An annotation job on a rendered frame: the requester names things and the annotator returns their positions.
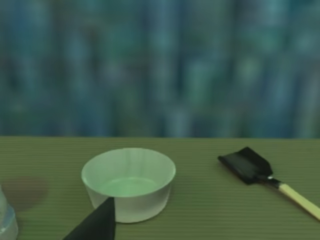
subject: black object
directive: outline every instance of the black object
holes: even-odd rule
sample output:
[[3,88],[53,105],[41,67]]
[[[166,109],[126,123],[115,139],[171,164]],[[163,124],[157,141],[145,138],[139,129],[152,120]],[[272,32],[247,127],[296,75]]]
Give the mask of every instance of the black object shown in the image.
[[63,240],[114,240],[115,233],[115,200],[109,197]]
[[279,180],[272,177],[273,171],[269,162],[249,147],[219,156],[218,159],[248,185],[263,182],[278,189],[281,184]]

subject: shovel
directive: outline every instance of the shovel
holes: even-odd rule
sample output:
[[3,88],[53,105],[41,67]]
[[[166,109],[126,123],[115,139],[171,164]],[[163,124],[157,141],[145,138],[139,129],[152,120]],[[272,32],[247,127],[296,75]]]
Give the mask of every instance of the shovel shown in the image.
[[289,197],[320,221],[320,208],[293,190],[289,185],[272,177],[273,171],[267,160],[245,147],[240,151],[219,156],[219,161],[238,176],[244,183],[267,184]]

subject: teal background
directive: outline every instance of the teal background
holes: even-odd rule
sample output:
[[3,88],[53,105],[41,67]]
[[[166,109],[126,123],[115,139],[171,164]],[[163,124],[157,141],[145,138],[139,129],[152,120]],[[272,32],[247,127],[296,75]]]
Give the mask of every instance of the teal background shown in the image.
[[1,0],[0,135],[317,138],[319,0]]

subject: table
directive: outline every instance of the table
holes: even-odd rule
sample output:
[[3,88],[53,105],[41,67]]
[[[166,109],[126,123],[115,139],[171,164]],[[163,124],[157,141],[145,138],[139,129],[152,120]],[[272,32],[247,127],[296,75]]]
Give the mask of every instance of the table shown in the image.
[[18,240],[58,240],[93,210],[80,178],[85,162],[115,148],[149,148],[176,164],[171,198],[153,219],[118,224],[116,240],[318,240],[320,222],[217,161],[246,146],[320,206],[320,140],[311,139],[0,137],[0,183],[17,212]]

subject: wooden handle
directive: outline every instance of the wooden handle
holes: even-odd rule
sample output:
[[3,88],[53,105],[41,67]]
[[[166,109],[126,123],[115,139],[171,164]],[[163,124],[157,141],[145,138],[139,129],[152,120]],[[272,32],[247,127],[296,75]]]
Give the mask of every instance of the wooden handle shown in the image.
[[279,186],[279,191],[292,199],[294,202],[303,207],[307,212],[320,221],[320,208],[306,199],[304,196],[297,193],[289,185],[282,183]]

